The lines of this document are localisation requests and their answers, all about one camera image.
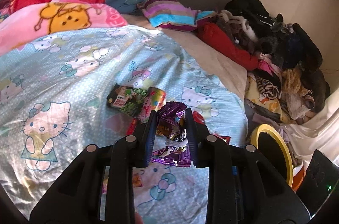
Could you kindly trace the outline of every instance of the yellow tape roll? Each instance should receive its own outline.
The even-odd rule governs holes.
[[[291,155],[289,154],[287,145],[285,144],[283,138],[279,135],[279,133],[272,126],[263,124],[263,125],[258,126],[255,130],[253,130],[252,135],[250,137],[250,143],[254,145],[259,151],[261,151],[260,145],[262,145],[262,143],[259,142],[259,137],[261,133],[268,134],[278,144],[285,159],[286,182],[291,187],[293,183],[293,167],[292,167],[292,158],[291,158]],[[270,161],[270,159],[268,158],[269,156],[265,154],[263,155]]]

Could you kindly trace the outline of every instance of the pink clothing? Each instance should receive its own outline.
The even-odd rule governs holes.
[[[273,76],[273,68],[265,61],[265,60],[260,60],[258,62],[258,69],[266,71],[268,74]]]
[[[261,54],[260,52],[256,52],[256,56],[259,59],[259,65],[261,61],[265,61],[269,65],[269,67],[267,67],[265,63],[261,63],[262,67],[258,67],[258,69],[267,71],[271,76],[272,76],[271,72],[274,72],[279,77],[280,82],[282,82],[281,69],[272,63],[271,55],[269,54],[264,55],[264,54]]]
[[[0,23],[0,56],[51,33],[127,24],[117,10],[106,4],[52,0],[26,6]]]

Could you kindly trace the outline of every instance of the striped pillow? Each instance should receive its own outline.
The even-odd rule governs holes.
[[[185,8],[177,0],[145,0],[137,6],[153,27],[187,32],[195,30],[216,15],[213,11]]]

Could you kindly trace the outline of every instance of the hello kitty bedsheet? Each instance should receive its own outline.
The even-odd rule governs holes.
[[[127,25],[47,37],[59,49],[41,49],[40,37],[0,57],[0,181],[26,217],[85,146],[125,135],[130,117],[106,106],[116,83],[163,89],[167,101],[202,114],[211,133],[242,143],[240,98],[163,32]],[[157,137],[154,149],[164,146]],[[208,169],[154,163],[134,172],[142,181],[135,205],[146,224],[204,223]]]

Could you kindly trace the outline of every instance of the candy wrapper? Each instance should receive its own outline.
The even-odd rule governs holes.
[[[221,136],[219,134],[216,134],[216,133],[212,133],[212,135],[216,136],[216,137],[219,137],[221,139],[223,139],[225,141],[226,144],[229,144],[230,140],[231,140],[231,137],[230,136]]]
[[[193,112],[192,112],[192,115],[193,115],[193,119],[194,119],[195,122],[198,122],[198,123],[200,123],[200,124],[202,124],[202,125],[205,124],[205,119],[204,119],[204,117],[201,116],[197,111],[193,111]]]
[[[190,167],[191,159],[185,130],[183,103],[168,102],[157,113],[157,134],[165,136],[166,147],[152,153],[152,160],[167,166]]]
[[[135,130],[135,127],[138,125],[138,119],[134,118],[132,121],[131,121],[131,124],[129,125],[127,131],[126,131],[126,135],[132,135],[134,130]]]
[[[141,112],[138,115],[138,119],[141,121],[141,123],[148,122],[150,112],[152,110],[158,111],[163,106],[166,97],[165,91],[159,88],[150,87],[148,91],[149,94],[145,98]]]
[[[107,96],[107,105],[119,108],[121,112],[136,117],[140,113],[148,93],[148,90],[116,84]]]

